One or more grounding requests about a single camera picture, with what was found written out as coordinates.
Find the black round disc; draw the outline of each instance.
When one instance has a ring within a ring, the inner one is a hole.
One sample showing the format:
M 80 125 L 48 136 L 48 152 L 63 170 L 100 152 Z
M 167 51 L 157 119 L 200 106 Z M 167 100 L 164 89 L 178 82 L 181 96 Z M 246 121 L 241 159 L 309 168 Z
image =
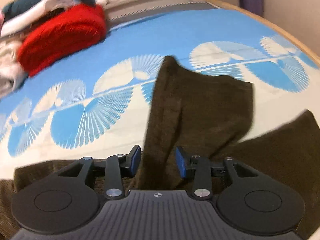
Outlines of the black round disc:
M 12 214 L 24 228 L 41 234 L 74 230 L 97 213 L 97 194 L 82 181 L 52 177 L 18 192 L 12 200 Z
M 219 213 L 227 223 L 250 234 L 268 236 L 294 229 L 304 213 L 302 198 L 281 183 L 269 182 L 237 180 L 219 195 Z

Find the dark green cloth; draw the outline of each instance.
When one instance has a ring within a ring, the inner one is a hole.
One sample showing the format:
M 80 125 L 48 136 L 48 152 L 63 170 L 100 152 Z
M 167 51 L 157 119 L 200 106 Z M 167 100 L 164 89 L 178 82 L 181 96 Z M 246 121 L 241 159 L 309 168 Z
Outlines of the dark green cloth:
M 191 154 L 221 160 L 232 156 L 295 189 L 305 215 L 297 233 L 307 239 L 320 225 L 320 129 L 310 111 L 258 138 L 238 143 L 252 123 L 252 84 L 229 76 L 188 71 L 166 57 L 156 80 L 140 169 L 125 188 L 190 189 L 173 157 L 177 145 Z M 15 171 L 14 181 L 0 181 L 0 233 L 11 237 L 12 194 L 72 161 L 48 161 Z M 214 178 L 215 193 L 223 190 Z M 95 191 L 102 192 L 103 178 Z

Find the blue and white bedsheet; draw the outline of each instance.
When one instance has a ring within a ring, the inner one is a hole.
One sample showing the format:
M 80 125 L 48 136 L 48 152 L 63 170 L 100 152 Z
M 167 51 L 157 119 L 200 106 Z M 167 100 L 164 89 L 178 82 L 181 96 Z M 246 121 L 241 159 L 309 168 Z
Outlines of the blue and white bedsheet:
M 162 14 L 114 28 L 0 102 L 0 178 L 39 161 L 106 158 L 143 146 L 165 55 L 202 74 L 254 83 L 254 123 L 244 139 L 305 108 L 320 118 L 318 67 L 275 31 L 231 10 Z

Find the red blanket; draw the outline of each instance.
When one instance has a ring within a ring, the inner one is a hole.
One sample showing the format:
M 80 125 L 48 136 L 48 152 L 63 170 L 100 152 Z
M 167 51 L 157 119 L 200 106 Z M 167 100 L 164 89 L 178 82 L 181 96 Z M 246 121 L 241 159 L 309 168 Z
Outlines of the red blanket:
M 79 4 L 34 30 L 18 50 L 18 61 L 34 76 L 55 61 L 90 47 L 107 33 L 104 11 Z

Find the silver bolt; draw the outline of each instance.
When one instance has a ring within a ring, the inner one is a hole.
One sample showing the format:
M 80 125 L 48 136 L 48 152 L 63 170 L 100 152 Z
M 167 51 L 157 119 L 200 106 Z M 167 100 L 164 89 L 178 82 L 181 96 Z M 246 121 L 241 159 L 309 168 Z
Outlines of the silver bolt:
M 207 197 L 210 195 L 210 191 L 204 188 L 195 190 L 195 195 L 198 197 Z
M 106 194 L 109 197 L 119 197 L 122 194 L 122 191 L 117 188 L 111 188 L 107 190 Z

